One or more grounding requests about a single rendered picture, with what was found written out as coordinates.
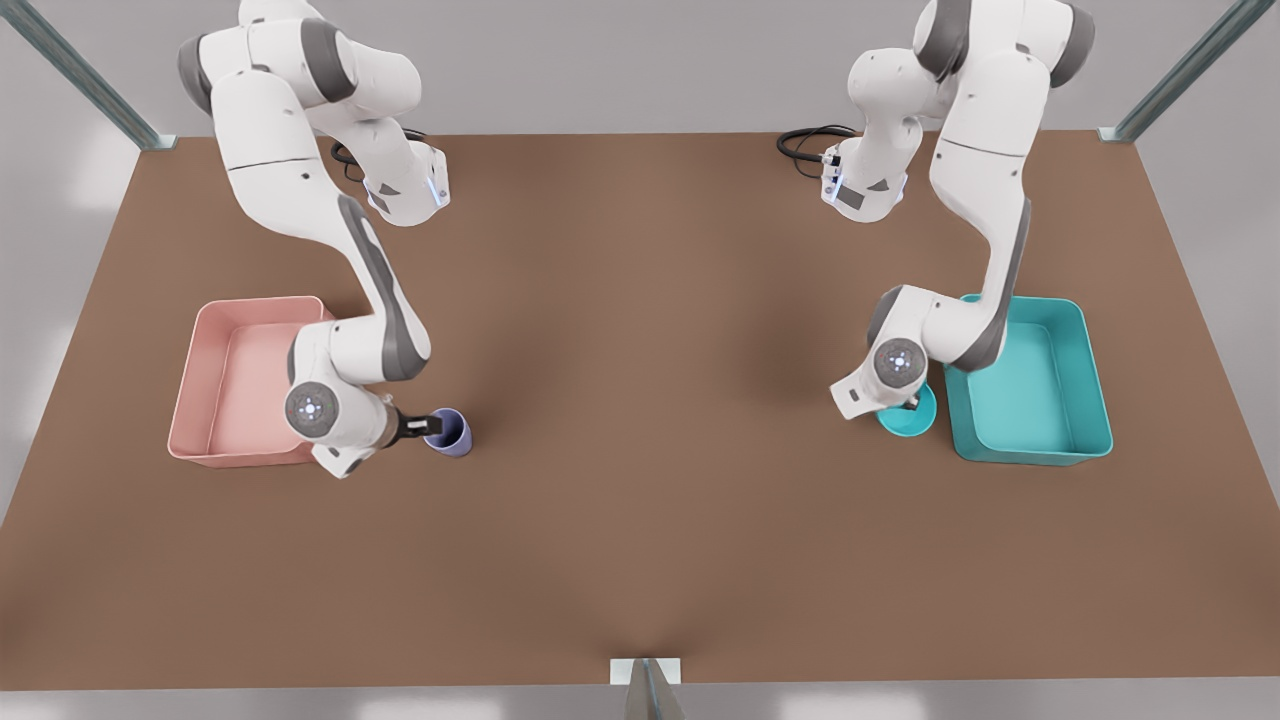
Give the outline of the teal bowl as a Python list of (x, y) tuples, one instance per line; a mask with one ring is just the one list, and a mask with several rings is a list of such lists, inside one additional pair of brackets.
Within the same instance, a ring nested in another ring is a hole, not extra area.
[(922, 384), (918, 392), (922, 393), (922, 402), (918, 410), (906, 410), (904, 404), (900, 404), (879, 410), (876, 414), (877, 421), (888, 433), (897, 437), (918, 437), (928, 432), (937, 418), (937, 397), (928, 383)]

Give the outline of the purple cup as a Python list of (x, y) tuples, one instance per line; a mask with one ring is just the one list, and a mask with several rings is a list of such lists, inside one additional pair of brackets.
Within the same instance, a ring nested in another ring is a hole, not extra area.
[(465, 415), (452, 407), (440, 407), (429, 415), (431, 434), (422, 441), (448, 457), (463, 457), (474, 446), (472, 432)]

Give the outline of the teal plastic box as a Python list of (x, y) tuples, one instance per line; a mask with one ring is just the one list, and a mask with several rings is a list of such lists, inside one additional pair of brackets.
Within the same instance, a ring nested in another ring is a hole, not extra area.
[(954, 447), (975, 462), (1071, 466), (1114, 448), (1082, 309), (1015, 296), (998, 360), (943, 370)]

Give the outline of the pink plastic box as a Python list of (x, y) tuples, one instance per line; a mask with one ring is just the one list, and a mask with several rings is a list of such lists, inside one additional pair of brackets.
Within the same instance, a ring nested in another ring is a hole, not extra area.
[(328, 322), (320, 299), (218, 300), (195, 319), (168, 451), (206, 468), (311, 464), (310, 442), (282, 407), (291, 383), (287, 354), (297, 332)]

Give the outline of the silver frame post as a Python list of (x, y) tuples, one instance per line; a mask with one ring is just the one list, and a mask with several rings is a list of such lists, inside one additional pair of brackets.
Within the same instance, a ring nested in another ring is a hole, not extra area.
[(1100, 141), (1134, 143), (1276, 1), (1235, 0), (1117, 124), (1097, 129)]
[(687, 720), (673, 687), (681, 659), (612, 659), (611, 684), (626, 685), (623, 720)]
[(28, 0), (0, 0), (0, 17), (138, 150), (163, 151), (175, 147), (177, 137), (156, 132)]

